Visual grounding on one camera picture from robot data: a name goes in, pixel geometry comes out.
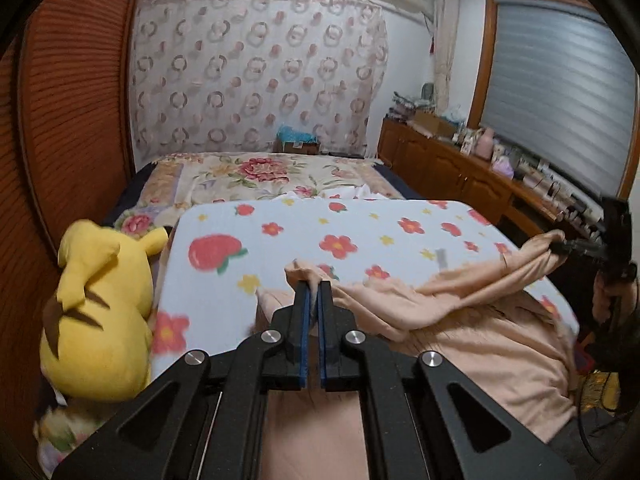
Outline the person's right hand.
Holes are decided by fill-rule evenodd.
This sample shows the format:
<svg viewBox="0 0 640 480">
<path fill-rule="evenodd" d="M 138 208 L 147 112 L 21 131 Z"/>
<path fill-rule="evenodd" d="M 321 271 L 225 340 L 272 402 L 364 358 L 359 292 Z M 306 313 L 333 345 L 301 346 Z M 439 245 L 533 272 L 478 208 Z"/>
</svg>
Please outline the person's right hand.
<svg viewBox="0 0 640 480">
<path fill-rule="evenodd" d="M 599 272 L 593 283 L 592 316 L 599 323 L 605 323 L 618 312 L 617 322 L 623 324 L 636 310 L 638 304 L 638 280 L 629 283 L 606 284 L 605 276 Z"/>
</svg>

